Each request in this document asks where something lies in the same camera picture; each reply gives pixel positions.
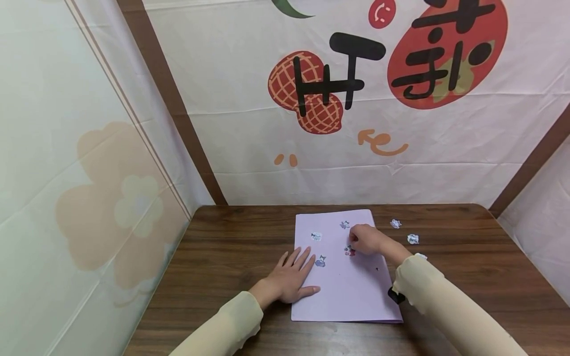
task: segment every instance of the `black clip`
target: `black clip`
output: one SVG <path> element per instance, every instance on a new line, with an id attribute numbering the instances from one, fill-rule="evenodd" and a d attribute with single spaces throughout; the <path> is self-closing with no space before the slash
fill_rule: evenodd
<path id="1" fill-rule="evenodd" d="M 402 293 L 394 292 L 392 287 L 390 287 L 390 289 L 388 289 L 388 297 L 390 297 L 394 302 L 396 302 L 396 304 L 400 304 L 406 300 L 405 295 L 403 295 Z"/>

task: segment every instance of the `person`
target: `person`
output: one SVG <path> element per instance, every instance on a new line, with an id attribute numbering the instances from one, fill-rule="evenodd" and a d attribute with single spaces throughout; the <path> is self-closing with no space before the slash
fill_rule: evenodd
<path id="1" fill-rule="evenodd" d="M 392 289 L 446 336 L 464 356 L 527 355 L 516 341 L 479 305 L 427 260 L 412 255 L 402 244 L 370 225 L 355 225 L 349 239 L 360 253 L 382 254 L 397 266 Z M 315 263 L 310 248 L 291 256 L 285 252 L 266 277 L 241 292 L 206 321 L 170 356 L 226 356 L 240 349 L 260 330 L 263 311 L 273 302 L 294 303 L 318 293 L 318 286 L 302 287 Z"/>

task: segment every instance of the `cream long sleeve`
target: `cream long sleeve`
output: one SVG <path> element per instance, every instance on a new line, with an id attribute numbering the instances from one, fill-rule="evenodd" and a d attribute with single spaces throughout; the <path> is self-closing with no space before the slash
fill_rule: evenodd
<path id="1" fill-rule="evenodd" d="M 397 268 L 392 289 L 406 296 L 463 356 L 527 355 L 499 323 L 421 257 L 408 257 Z"/>
<path id="2" fill-rule="evenodd" d="M 170 356 L 231 356 L 257 334 L 263 312 L 249 292 L 241 292 L 220 308 Z"/>
<path id="3" fill-rule="evenodd" d="M 463 356 L 524 356 L 524 350 L 479 305 L 421 257 L 396 270 L 393 290 L 430 319 Z M 241 292 L 183 341 L 170 356 L 230 356 L 257 334 L 263 312 Z"/>

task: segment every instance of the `lavender sheet of paper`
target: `lavender sheet of paper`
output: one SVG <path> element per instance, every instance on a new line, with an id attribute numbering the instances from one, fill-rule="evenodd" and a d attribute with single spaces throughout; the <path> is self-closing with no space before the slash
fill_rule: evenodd
<path id="1" fill-rule="evenodd" d="M 350 229 L 342 228 L 343 222 L 374 226 L 370 210 L 296 216 L 295 246 L 311 246 L 317 261 L 326 258 L 324 267 L 313 266 L 304 283 L 318 285 L 321 291 L 293 304 L 291 320 L 402 322 L 400 308 L 388 297 L 392 281 L 384 257 L 346 255 Z M 314 232 L 321 233 L 320 241 L 311 239 Z"/>

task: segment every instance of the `wooden table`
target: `wooden table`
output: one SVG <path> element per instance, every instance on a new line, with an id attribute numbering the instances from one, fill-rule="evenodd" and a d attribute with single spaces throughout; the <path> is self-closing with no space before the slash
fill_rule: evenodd
<path id="1" fill-rule="evenodd" d="M 474 204 L 202 207 L 125 355 L 168 355 L 220 306 L 267 275 L 293 249 L 296 214 L 355 208 L 371 209 L 377 228 L 428 256 L 530 355 L 570 355 L 570 308 L 491 214 Z M 399 230 L 390 226 L 393 218 L 402 222 Z M 407 243 L 412 233 L 419 245 Z M 458 354 L 407 302 L 401 310 L 403 325 L 291 322 L 291 307 L 275 304 L 236 355 Z"/>

